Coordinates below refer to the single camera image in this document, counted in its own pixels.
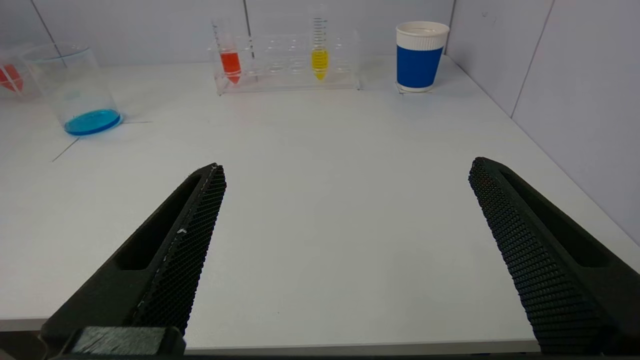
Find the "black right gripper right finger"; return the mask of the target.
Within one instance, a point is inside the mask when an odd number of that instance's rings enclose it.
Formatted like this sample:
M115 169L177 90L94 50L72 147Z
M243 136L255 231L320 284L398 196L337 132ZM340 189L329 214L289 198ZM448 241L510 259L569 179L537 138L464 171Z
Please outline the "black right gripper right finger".
M468 181L542 353L638 354L638 272L504 164Z

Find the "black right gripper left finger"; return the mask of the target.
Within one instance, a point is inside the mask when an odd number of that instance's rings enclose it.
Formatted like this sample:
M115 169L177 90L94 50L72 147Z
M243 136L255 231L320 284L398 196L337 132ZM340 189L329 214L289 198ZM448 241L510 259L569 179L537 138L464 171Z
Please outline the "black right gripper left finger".
M174 327L184 334L226 193L215 162L190 174L42 325L46 346L87 327Z

